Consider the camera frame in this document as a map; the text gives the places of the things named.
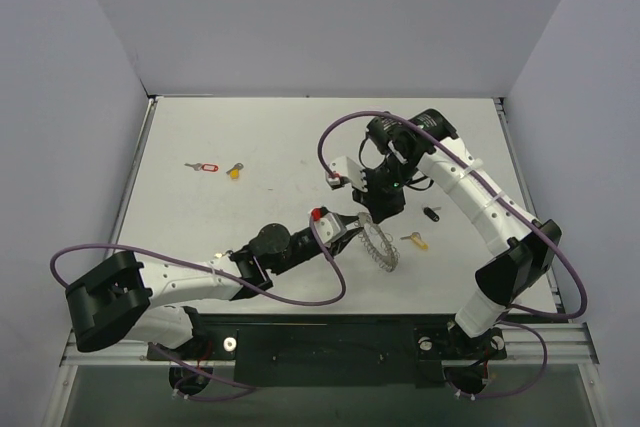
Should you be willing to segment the key with black tag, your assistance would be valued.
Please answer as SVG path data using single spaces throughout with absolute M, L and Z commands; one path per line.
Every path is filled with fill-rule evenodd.
M 430 206 L 425 206 L 423 208 L 423 213 L 425 216 L 427 216 L 431 221 L 433 222 L 439 222 L 440 221 L 440 216 L 439 216 L 439 211 L 441 210 L 440 207 L 430 207 Z

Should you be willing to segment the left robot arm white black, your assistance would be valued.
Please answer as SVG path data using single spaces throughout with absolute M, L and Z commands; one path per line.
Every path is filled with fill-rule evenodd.
M 333 259 L 362 230 L 357 217 L 320 208 L 301 231 L 268 224 L 241 249 L 208 262 L 115 246 L 111 256 L 65 289 L 76 346 L 96 352 L 132 340 L 195 358 L 206 335 L 190 302 L 268 297 L 274 277 L 318 255 Z

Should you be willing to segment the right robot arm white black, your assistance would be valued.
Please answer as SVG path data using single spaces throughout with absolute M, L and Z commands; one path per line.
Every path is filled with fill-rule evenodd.
M 409 120 L 378 112 L 367 135 L 383 161 L 371 169 L 347 156 L 336 158 L 327 165 L 328 184 L 351 184 L 354 201 L 379 224 L 403 211 L 404 191 L 420 173 L 455 203 L 486 245 L 487 260 L 475 269 L 474 287 L 446 333 L 453 353 L 472 354 L 532 292 L 552 297 L 547 273 L 561 229 L 552 220 L 540 222 L 506 195 L 439 111 L 428 109 Z

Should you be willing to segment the metal disc with keyrings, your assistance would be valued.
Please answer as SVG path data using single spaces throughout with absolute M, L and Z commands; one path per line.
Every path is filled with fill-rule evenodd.
M 369 213 L 359 212 L 358 237 L 365 251 L 374 263 L 385 272 L 393 272 L 399 265 L 399 253 L 393 245 L 393 238 L 374 223 Z

